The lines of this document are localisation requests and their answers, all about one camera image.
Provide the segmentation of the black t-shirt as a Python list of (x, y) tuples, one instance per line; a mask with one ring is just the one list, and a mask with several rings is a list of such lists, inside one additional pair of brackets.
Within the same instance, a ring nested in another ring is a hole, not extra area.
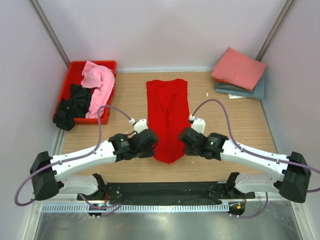
[(69, 99), (62, 98), (53, 116), (57, 128), (70, 131), (75, 125), (75, 118), (85, 118), (91, 104), (92, 91), (78, 84), (70, 85)]

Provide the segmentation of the folded dark grey t-shirt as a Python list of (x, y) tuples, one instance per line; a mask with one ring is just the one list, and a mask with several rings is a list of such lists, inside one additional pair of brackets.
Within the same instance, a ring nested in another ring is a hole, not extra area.
[(218, 81), (217, 79), (215, 80), (215, 87), (223, 90), (229, 90), (229, 91), (238, 91), (238, 92), (244, 92), (244, 93), (253, 93), (253, 90), (248, 90), (233, 84), (225, 83)]

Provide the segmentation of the folded salmon t-shirt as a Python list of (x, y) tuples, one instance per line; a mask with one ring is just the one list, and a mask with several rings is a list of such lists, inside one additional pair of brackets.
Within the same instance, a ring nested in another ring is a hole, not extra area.
[(224, 83), (252, 91), (267, 65), (229, 47), (213, 67), (211, 76)]

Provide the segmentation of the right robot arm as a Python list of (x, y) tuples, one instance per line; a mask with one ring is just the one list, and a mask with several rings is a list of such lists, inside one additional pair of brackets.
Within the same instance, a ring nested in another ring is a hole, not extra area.
[(278, 193), (296, 203), (306, 201), (311, 171), (301, 166), (306, 161), (300, 153), (292, 152), (287, 156), (245, 145), (236, 146), (225, 135), (211, 133), (205, 136), (191, 127), (182, 130), (179, 140), (194, 155), (246, 165), (261, 172), (232, 172), (225, 183), (225, 192), (231, 198), (251, 192), (267, 192)]

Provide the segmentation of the folded grey-blue t-shirt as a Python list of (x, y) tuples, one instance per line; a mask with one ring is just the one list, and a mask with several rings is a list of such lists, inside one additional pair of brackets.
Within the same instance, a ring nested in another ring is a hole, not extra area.
[(260, 80), (257, 82), (257, 84), (254, 87), (253, 93), (247, 93), (247, 92), (240, 92), (240, 91), (233, 91), (233, 90), (224, 90), (221, 88), (215, 87), (215, 91), (217, 93), (222, 94), (230, 94), (230, 95), (236, 95), (236, 96), (242, 96), (245, 98), (252, 98), (252, 99), (258, 99), (262, 100), (264, 98), (264, 92), (265, 92), (265, 77), (266, 73), (264, 72), (260, 78)]

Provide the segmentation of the folded white cloth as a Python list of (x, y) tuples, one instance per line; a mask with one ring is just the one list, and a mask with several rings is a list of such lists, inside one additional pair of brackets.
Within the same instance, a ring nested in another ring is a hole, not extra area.
[(229, 99), (241, 99), (241, 98), (245, 98), (244, 96), (238, 96), (238, 95), (232, 95), (232, 94), (228, 94), (227, 95)]

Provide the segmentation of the red t-shirt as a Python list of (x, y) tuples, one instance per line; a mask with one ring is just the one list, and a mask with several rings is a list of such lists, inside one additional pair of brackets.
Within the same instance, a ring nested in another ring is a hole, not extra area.
[(158, 136), (154, 158), (172, 164), (185, 154), (179, 135), (190, 126), (188, 82), (180, 78), (147, 81), (146, 94), (148, 126)]

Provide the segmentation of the aluminium frame rail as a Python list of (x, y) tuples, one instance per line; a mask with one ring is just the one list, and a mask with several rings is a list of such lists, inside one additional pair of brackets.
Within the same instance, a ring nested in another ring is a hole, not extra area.
[[(104, 183), (98, 183), (97, 180), (89, 181), (86, 179), (84, 182), (36, 182), (32, 183), (33, 194), (37, 201), (48, 200), (57, 194), (83, 194), (93, 198), (101, 197), (107, 191)], [(296, 202), (304, 203), (306, 200), (305, 190), (300, 190), (298, 186), (292, 182), (277, 181), (271, 185), (264, 182), (261, 185), (261, 190), (265, 192), (278, 192), (283, 198)]]

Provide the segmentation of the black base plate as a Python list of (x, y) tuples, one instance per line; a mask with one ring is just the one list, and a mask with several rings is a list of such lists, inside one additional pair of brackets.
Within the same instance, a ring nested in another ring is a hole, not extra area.
[(131, 182), (107, 183), (98, 193), (84, 196), (88, 201), (108, 199), (110, 204), (132, 206), (218, 205), (221, 200), (254, 199), (255, 193), (228, 190), (224, 182)]

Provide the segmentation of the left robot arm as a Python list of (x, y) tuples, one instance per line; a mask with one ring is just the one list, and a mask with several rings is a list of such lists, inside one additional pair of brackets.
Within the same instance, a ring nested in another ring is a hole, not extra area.
[(132, 137), (118, 133), (95, 147), (68, 154), (50, 156), (47, 151), (41, 152), (29, 170), (35, 200), (48, 200), (58, 193), (101, 200), (106, 194), (103, 178), (97, 173), (90, 176), (77, 173), (102, 164), (152, 157), (158, 140), (156, 133), (147, 128), (135, 131)]

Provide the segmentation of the pink t-shirt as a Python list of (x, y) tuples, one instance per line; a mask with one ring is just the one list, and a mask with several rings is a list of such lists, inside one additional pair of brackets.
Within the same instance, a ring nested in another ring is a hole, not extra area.
[(82, 76), (81, 86), (86, 89), (93, 89), (85, 118), (97, 119), (99, 108), (107, 103), (115, 86), (114, 74), (106, 66), (86, 61)]

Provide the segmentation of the red plastic bin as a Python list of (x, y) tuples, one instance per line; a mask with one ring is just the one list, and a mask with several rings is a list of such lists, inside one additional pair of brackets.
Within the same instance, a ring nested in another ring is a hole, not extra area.
[[(114, 78), (116, 79), (117, 62), (115, 60), (92, 60), (91, 62), (97, 65), (105, 66), (109, 68), (112, 71)], [(76, 84), (76, 85), (81, 84), (81, 81), (84, 78), (82, 76), (82, 71), (83, 71), (83, 68), (85, 67), (85, 64), (86, 64), (86, 61), (72, 61), (70, 63), (68, 71), (66, 73), (66, 76), (62, 84), (62, 88), (60, 90), (60, 94), (52, 115), (52, 119), (57, 112), (61, 99), (65, 99), (65, 100), (70, 99), (71, 84)], [(105, 102), (106, 105), (111, 104), (112, 98), (114, 97), (114, 94), (115, 94), (115, 87), (116, 85), (114, 85), (109, 99)], [(100, 115), (100, 122), (102, 125), (106, 125), (108, 123), (109, 115), (110, 115), (109, 109), (104, 110), (103, 114)], [(74, 120), (76, 125), (97, 125), (98, 124), (98, 119), (96, 118), (93, 118), (93, 119), (75, 118)]]

